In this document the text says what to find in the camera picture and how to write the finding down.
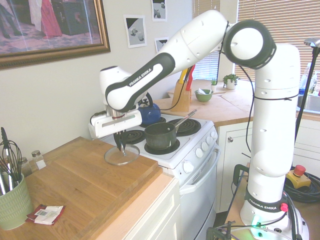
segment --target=sink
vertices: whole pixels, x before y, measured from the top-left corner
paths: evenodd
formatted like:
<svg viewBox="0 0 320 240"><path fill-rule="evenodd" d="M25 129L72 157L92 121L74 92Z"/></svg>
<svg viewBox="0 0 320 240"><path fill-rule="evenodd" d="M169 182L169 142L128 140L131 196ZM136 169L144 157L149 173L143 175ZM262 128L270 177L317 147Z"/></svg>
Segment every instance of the sink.
<svg viewBox="0 0 320 240"><path fill-rule="evenodd" d="M300 110L303 97L303 95L298 97L298 110ZM303 112L320 114L320 96L307 96Z"/></svg>

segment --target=stove burner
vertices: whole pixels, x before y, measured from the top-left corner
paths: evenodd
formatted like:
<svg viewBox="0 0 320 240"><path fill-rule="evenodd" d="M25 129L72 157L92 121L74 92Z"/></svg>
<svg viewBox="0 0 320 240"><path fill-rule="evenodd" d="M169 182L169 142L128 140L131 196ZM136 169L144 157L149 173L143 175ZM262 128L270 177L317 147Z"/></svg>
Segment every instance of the stove burner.
<svg viewBox="0 0 320 240"><path fill-rule="evenodd" d="M142 130L130 130L126 134L127 144L138 144L146 139L145 132Z"/></svg>
<svg viewBox="0 0 320 240"><path fill-rule="evenodd" d="M147 144L145 144L144 150L146 150L147 153L149 153L149 154L163 155L163 154L169 154L169 153L174 152L175 150L177 150L179 148L179 146L180 146L180 141L177 139L171 147L168 147L166 149L163 149L163 150L153 149L153 148L149 147Z"/></svg>
<svg viewBox="0 0 320 240"><path fill-rule="evenodd" d="M166 122L166 119L164 117L160 117L160 120L155 122L155 124L159 124L159 123L165 123ZM148 126L150 126L151 124L141 124L140 127L142 128L146 128Z"/></svg>
<svg viewBox="0 0 320 240"><path fill-rule="evenodd" d="M176 124L179 122L180 118L169 121L169 123ZM201 128L200 122L194 119L187 119L180 124L178 132L176 133L177 137L189 136L198 132Z"/></svg>

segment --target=oven handle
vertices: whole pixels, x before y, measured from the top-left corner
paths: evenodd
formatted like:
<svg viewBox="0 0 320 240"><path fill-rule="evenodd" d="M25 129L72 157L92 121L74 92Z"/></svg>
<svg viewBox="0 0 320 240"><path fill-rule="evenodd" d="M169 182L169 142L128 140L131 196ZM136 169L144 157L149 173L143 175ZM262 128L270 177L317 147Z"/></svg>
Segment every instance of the oven handle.
<svg viewBox="0 0 320 240"><path fill-rule="evenodd" d="M212 165L212 167L210 168L210 170L199 180L197 181L195 184L186 184L184 185L181 189L180 189L180 196L184 195L184 194L190 194L193 193L194 191L196 191L198 188L200 188L200 186L210 177L210 174L212 173L212 171L214 170L214 168L217 166L217 159L220 156L220 149L216 148L214 150L215 152L217 152L216 154L216 158L215 158L215 163Z"/></svg>

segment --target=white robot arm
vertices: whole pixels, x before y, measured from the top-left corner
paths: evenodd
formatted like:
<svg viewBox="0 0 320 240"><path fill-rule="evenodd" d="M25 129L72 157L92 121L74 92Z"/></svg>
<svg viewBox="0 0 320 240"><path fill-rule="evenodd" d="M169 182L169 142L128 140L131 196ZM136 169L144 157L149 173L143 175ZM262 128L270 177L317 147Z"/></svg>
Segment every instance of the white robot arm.
<svg viewBox="0 0 320 240"><path fill-rule="evenodd" d="M193 66L210 52L220 51L223 40L226 42L224 46L228 45L225 47L228 58L251 68L264 66L276 48L261 23L247 20L231 26L221 13L209 10L182 27L153 59L134 74L118 66L100 71L106 114L91 119L89 129L92 138L102 138L140 125L142 118L137 103L147 90L164 77Z"/></svg>
<svg viewBox="0 0 320 240"><path fill-rule="evenodd" d="M90 131L101 138L141 124L137 103L151 86L221 47L231 62L255 69L251 161L241 219L245 225L257 219L262 224L279 220L269 229L291 237L292 219L281 218L280 205L285 202L285 176L293 160L300 55L290 44L275 44L261 23L245 20L229 25L222 14L209 10L182 27L134 74L117 66L101 70L106 115L93 118ZM296 222L298 232L308 240L308 227L301 217ZM272 233L251 232L256 239L276 239Z"/></svg>

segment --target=green utensil holder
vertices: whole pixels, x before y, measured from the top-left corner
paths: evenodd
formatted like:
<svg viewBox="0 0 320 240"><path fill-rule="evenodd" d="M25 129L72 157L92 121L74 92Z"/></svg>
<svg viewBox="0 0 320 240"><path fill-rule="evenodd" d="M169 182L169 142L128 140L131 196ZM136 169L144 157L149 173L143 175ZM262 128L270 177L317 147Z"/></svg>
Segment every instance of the green utensil holder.
<svg viewBox="0 0 320 240"><path fill-rule="evenodd" d="M27 215L34 211L25 176L12 191L0 196L0 228L15 229L25 223Z"/></svg>

